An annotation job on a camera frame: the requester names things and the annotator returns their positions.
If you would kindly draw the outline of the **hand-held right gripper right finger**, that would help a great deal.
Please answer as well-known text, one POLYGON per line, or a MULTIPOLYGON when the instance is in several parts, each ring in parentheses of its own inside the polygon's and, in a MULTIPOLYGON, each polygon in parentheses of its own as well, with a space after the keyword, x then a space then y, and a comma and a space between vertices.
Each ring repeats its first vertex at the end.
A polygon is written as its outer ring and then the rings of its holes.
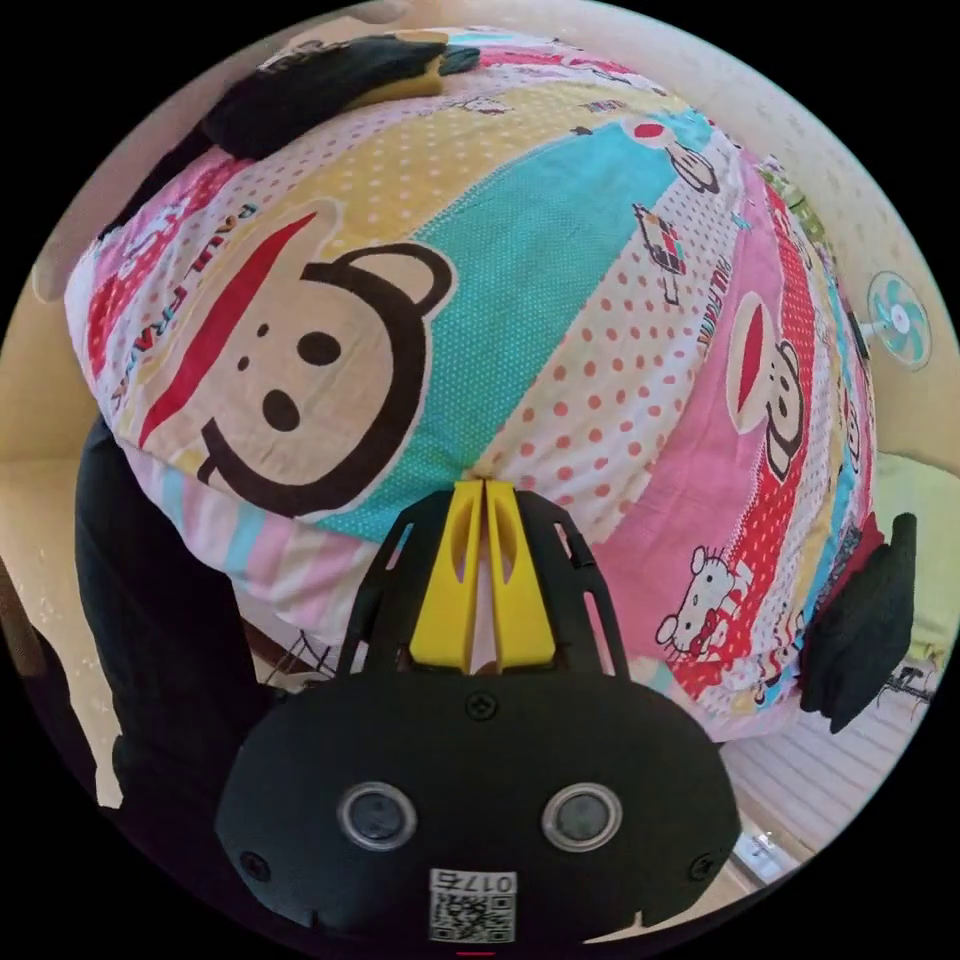
POLYGON ((496 663, 499 669, 546 669, 555 642, 514 488, 485 483, 496 663))

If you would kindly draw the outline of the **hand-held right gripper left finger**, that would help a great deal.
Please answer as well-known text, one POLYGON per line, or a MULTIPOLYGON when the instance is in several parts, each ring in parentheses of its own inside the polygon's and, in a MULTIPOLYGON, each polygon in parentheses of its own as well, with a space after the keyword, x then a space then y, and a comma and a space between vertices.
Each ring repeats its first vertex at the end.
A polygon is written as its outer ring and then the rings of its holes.
POLYGON ((476 618, 484 483, 455 485, 409 653, 418 668, 468 668, 476 618))

